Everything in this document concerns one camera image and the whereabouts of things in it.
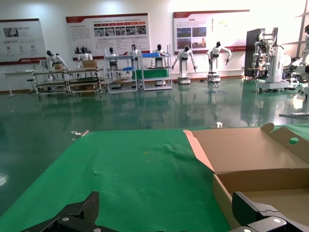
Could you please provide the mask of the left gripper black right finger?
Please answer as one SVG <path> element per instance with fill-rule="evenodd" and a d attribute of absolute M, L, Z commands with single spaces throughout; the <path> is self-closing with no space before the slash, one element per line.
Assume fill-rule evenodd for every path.
<path fill-rule="evenodd" d="M 242 192 L 232 194 L 232 213 L 240 224 L 233 232 L 307 232 L 308 226 L 290 220 L 271 205 L 256 203 Z"/>

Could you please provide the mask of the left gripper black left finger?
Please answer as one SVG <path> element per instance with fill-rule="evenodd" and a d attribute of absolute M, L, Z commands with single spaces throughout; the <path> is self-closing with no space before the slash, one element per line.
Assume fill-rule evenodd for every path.
<path fill-rule="evenodd" d="M 99 193 L 91 192 L 84 201 L 71 203 L 53 218 L 24 229 L 25 232 L 110 232 L 96 224 L 99 214 Z"/>

